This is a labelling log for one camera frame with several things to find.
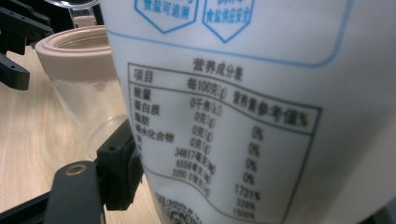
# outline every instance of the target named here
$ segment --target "jar lid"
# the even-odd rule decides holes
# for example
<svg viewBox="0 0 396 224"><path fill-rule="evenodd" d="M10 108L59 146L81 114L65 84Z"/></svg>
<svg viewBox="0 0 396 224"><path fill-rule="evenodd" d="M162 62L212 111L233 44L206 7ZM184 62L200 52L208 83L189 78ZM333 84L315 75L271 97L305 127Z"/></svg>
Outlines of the jar lid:
<svg viewBox="0 0 396 224"><path fill-rule="evenodd" d="M97 82L117 78L105 26L64 31L35 45L44 71L53 79Z"/></svg>

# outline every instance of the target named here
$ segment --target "nutrition facts table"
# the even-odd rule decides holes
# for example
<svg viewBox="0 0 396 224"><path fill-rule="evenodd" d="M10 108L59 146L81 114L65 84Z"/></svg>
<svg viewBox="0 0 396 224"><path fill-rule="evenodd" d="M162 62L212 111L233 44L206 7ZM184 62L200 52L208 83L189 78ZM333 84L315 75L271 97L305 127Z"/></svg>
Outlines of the nutrition facts table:
<svg viewBox="0 0 396 224"><path fill-rule="evenodd" d="M228 73L209 76L197 61L190 71L129 63L146 170L197 190L226 217L280 223L321 109L247 89L243 68L224 64Z"/></svg>

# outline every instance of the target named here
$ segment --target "black bracket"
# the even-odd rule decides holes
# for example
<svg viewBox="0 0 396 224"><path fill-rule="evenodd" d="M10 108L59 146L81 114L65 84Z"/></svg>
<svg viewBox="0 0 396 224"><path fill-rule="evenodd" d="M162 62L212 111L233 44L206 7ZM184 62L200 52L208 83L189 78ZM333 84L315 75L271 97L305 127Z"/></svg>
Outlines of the black bracket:
<svg viewBox="0 0 396 224"><path fill-rule="evenodd" d="M27 44L53 34L50 19L16 0L0 1L0 81L10 88L26 91L29 72L7 58L7 51L23 55Z"/></svg>
<svg viewBox="0 0 396 224"><path fill-rule="evenodd" d="M52 189L0 214L0 223L106 223L107 210L126 210L142 180L129 120L103 143L95 161L77 161L55 174Z"/></svg>

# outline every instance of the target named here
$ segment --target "wooden table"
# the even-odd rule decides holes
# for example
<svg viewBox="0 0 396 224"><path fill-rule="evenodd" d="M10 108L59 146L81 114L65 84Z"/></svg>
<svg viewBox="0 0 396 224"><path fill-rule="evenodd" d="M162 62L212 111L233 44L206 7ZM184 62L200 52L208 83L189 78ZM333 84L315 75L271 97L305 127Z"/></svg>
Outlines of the wooden table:
<svg viewBox="0 0 396 224"><path fill-rule="evenodd" d="M84 160L81 143L64 113L35 51L8 53L27 69L28 91L0 83L0 213L50 190L55 172ZM107 223L161 223L147 181L125 212L106 212Z"/></svg>

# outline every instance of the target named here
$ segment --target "black clamp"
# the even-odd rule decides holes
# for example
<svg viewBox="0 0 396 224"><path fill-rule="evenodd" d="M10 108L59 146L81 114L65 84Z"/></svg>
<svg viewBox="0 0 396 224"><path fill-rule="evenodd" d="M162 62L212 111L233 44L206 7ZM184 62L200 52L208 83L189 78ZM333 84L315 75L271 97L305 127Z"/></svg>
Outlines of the black clamp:
<svg viewBox="0 0 396 224"><path fill-rule="evenodd" d="M0 1L0 81L26 91L29 72L7 58L7 51L23 55L25 46L53 34L50 19L17 0Z"/></svg>
<svg viewBox="0 0 396 224"><path fill-rule="evenodd" d="M0 223L106 223L107 210L126 210L142 180L129 120L97 150L95 161L77 161L55 174L52 189L3 214Z"/></svg>

